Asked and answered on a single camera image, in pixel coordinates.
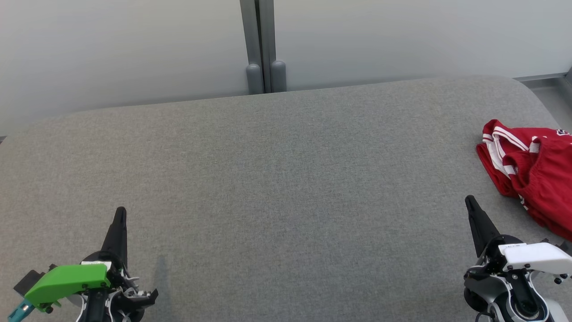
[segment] teal connector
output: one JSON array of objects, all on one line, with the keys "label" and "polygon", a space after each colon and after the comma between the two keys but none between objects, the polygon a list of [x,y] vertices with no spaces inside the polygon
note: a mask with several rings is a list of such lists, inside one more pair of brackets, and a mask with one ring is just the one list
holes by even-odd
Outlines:
[{"label": "teal connector", "polygon": [[8,315],[8,322],[21,322],[23,321],[32,311],[34,310],[34,306],[30,301],[24,299],[20,305],[12,312],[12,314]]}]

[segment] white cabinet door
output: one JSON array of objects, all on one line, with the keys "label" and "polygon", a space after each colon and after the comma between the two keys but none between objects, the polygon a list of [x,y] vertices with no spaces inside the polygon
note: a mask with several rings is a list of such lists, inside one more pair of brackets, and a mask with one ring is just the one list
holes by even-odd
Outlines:
[{"label": "white cabinet door", "polygon": [[83,109],[248,93],[238,0],[0,8],[0,135]]},{"label": "white cabinet door", "polygon": [[289,90],[572,66],[569,0],[274,0]]}]

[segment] black cable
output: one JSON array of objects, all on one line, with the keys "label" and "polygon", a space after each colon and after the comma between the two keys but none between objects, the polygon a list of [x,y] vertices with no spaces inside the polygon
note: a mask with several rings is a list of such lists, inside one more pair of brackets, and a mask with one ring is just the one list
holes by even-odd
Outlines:
[{"label": "black cable", "polygon": [[493,317],[493,315],[490,314],[490,313],[488,313],[488,312],[480,312],[479,314],[476,315],[475,322],[479,322],[479,318],[480,318],[481,315],[486,315],[486,316],[488,316],[488,317]]}]

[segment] gray fabric surface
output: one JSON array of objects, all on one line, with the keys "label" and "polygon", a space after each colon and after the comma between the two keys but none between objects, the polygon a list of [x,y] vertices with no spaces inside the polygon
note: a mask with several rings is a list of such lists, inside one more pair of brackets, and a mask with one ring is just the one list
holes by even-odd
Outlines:
[{"label": "gray fabric surface", "polygon": [[[1,312],[28,270],[98,250],[125,206],[130,270],[160,291],[144,321],[473,321],[467,194],[501,232],[560,241],[483,169],[492,118],[557,127],[523,85],[485,76],[41,121],[0,146]],[[569,285],[536,284],[572,313]]]}]

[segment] red fabric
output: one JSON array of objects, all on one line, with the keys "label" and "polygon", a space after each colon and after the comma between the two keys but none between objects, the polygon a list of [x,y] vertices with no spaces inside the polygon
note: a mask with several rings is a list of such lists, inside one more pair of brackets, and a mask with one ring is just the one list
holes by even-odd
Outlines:
[{"label": "red fabric", "polygon": [[539,225],[572,241],[572,135],[491,120],[476,150],[502,195],[520,198]]}]

